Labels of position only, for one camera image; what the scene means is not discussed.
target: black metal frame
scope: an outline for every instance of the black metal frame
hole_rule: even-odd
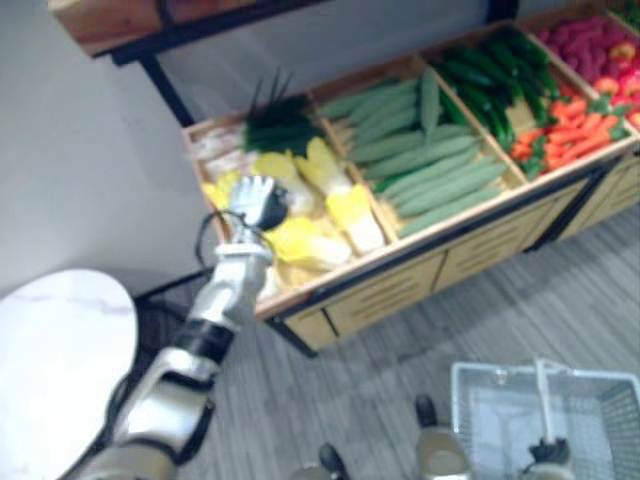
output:
[[[107,50],[98,56],[111,55],[117,66],[139,62],[180,126],[186,128],[194,125],[195,119],[162,69],[157,55],[234,28],[326,1],[328,0],[263,0],[256,5],[180,25],[171,17],[166,0],[156,0],[158,16],[165,26],[161,32]],[[515,18],[519,5],[519,0],[490,0],[486,23]]]

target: white round table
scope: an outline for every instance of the white round table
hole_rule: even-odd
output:
[[[0,480],[53,480],[73,466],[136,341],[131,298],[100,272],[55,273],[0,300]]]

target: gray carpet floor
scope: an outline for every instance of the gray carpet floor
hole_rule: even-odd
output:
[[[183,300],[191,289],[179,293]],[[284,480],[334,443],[353,480],[415,479],[412,402],[443,420],[457,361],[640,374],[640,206],[521,254],[308,360],[264,325],[246,328],[217,383],[217,414],[182,480]]]

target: green cucumber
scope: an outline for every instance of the green cucumber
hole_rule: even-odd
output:
[[[467,119],[460,111],[458,106],[453,103],[453,100],[449,98],[449,95],[444,90],[440,90],[440,103],[442,104],[445,113],[449,119],[458,125],[467,125]]]
[[[379,93],[368,98],[366,102],[361,103],[349,114],[349,122],[352,125],[358,125],[368,119],[370,116],[387,105],[393,102],[396,98],[401,97],[406,93],[415,92],[418,86],[418,80],[406,80],[402,83],[387,87],[381,90]]]
[[[408,92],[397,97],[395,100],[387,103],[384,107],[380,108],[377,112],[360,123],[356,129],[356,136],[365,133],[371,128],[375,128],[380,122],[384,122],[387,118],[398,112],[412,110],[417,103],[418,95],[416,92]]]
[[[500,195],[500,189],[497,187],[485,188],[483,190],[471,192],[451,203],[434,208],[433,210],[416,218],[411,223],[402,227],[398,232],[398,236],[400,238],[408,237],[409,235],[419,232],[420,230],[424,230],[425,228],[435,225],[436,223],[446,220],[458,213],[462,213],[468,208],[475,207],[476,205],[484,203],[498,195]]]
[[[491,98],[474,85],[460,85],[460,98],[475,103],[482,110],[493,108]]]
[[[506,168],[506,165],[485,165],[481,171],[475,172],[473,175],[467,175],[452,182],[440,183],[439,186],[398,207],[398,215],[411,217],[445,205],[495,181]]]
[[[556,81],[553,79],[549,70],[546,68],[538,69],[538,79],[544,85],[545,89],[549,92],[549,95],[553,100],[560,98],[560,90]]]
[[[428,181],[421,182],[419,184],[414,184],[411,187],[407,187],[402,193],[396,194],[393,198],[389,199],[389,202],[397,209],[406,205],[409,202],[412,202],[414,199],[423,195],[425,192],[433,189],[439,188],[441,185],[445,183],[451,183],[458,181],[462,178],[467,178],[469,176],[473,176],[478,172],[483,171],[488,165],[492,165],[495,163],[495,156],[489,155],[487,157],[483,157],[481,160],[476,162],[469,163],[467,161],[466,164],[460,165],[455,169],[449,170],[441,175],[435,176]],[[449,160],[440,160],[436,165],[440,163],[449,163]]]
[[[374,95],[377,95],[381,90],[389,87],[390,85],[391,82],[389,80],[384,80],[362,92],[344,95],[340,98],[327,102],[320,108],[320,114],[329,119],[345,117],[362,102]]]
[[[484,72],[458,60],[447,60],[442,64],[441,68],[454,79],[463,82],[472,83],[480,87],[493,87],[495,85],[491,77],[485,75]]]
[[[365,147],[373,141],[380,141],[381,138],[399,130],[409,129],[418,121],[418,117],[418,108],[414,107],[380,120],[377,125],[371,126],[367,130],[358,131],[355,139],[356,148]]]
[[[500,40],[491,40],[485,43],[483,48],[509,76],[513,78],[518,77],[520,74],[520,71],[518,70],[518,61],[511,54],[511,50],[509,50]]]
[[[424,71],[420,80],[420,125],[425,143],[429,144],[438,124],[440,113],[440,87],[431,68]]]
[[[358,146],[351,150],[347,157],[355,163],[376,162],[415,149],[423,144],[424,134],[421,131],[396,133],[381,140]]]
[[[409,150],[401,155],[388,158],[367,170],[366,178],[384,178],[389,175],[407,172],[416,168],[430,165],[442,158],[455,155],[477,145],[478,139],[474,136],[447,138],[430,145],[422,145]]]
[[[549,116],[547,114],[547,109],[540,100],[539,92],[536,90],[535,86],[529,82],[523,82],[522,91],[524,92],[524,99],[526,100],[527,105],[529,105],[531,113],[536,119],[538,126],[546,126]]]
[[[472,50],[468,47],[455,47],[451,49],[450,56],[476,67],[497,83],[510,84],[513,81],[513,79],[482,50]]]

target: wooden produce stand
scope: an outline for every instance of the wooden produce stand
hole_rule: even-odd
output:
[[[554,9],[518,22],[519,28],[528,32],[529,39],[544,48],[554,64],[558,65],[580,87],[590,99],[600,95],[578,73],[569,67],[558,55],[550,51],[535,36],[536,33],[554,27],[562,21],[580,20],[593,16],[606,16],[635,35],[638,31],[624,22],[618,15],[607,10],[620,7],[624,2],[585,2],[577,6]],[[607,156],[599,162],[599,169],[593,171],[588,187],[574,199],[567,209],[550,227],[545,241],[564,240],[576,233],[609,218],[640,201],[640,133],[626,122],[632,132],[631,147],[623,155]]]
[[[507,23],[501,22],[419,53],[346,75],[312,88],[307,94],[317,107],[384,79],[417,77],[427,68],[425,60],[437,58],[444,49],[455,44],[477,43]],[[550,68],[556,80],[572,85],[586,97],[595,95],[593,90],[585,88],[584,82],[577,81],[579,78],[576,79],[561,61],[553,59]],[[299,281],[292,281],[282,293],[257,306],[259,320],[265,321],[308,356],[508,257],[541,245],[557,230],[558,219],[563,219],[563,229],[569,225],[564,237],[638,200],[638,185],[634,178],[637,178],[640,166],[633,155],[639,137],[635,132],[566,167],[528,181],[451,88],[442,78],[437,79],[440,88],[460,108],[480,137],[482,152],[494,154],[496,162],[506,166],[499,180],[502,193],[417,234],[399,239],[399,219],[371,193],[360,170],[347,162],[347,172],[352,180],[367,188],[372,211],[385,233],[387,245],[331,272],[298,278]],[[507,115],[516,131],[526,130],[534,123],[528,109],[519,104],[510,108]],[[185,129],[187,148],[191,149],[198,138],[215,126],[233,125],[241,118],[209,121]],[[348,160],[348,145],[341,140],[336,125],[321,117],[317,118],[317,123],[324,129],[334,150]],[[614,164],[618,166],[607,175]],[[194,166],[199,181],[208,181],[206,166],[200,162],[195,162]],[[596,187],[606,187],[606,192],[615,190],[617,194],[611,197],[602,190],[603,193],[591,197],[589,202],[594,202],[593,205],[589,202],[585,205],[587,213],[575,216],[574,212],[575,219],[567,218],[569,207],[575,206],[578,199],[588,198]],[[219,238],[228,239],[224,224],[220,222],[217,230]]]

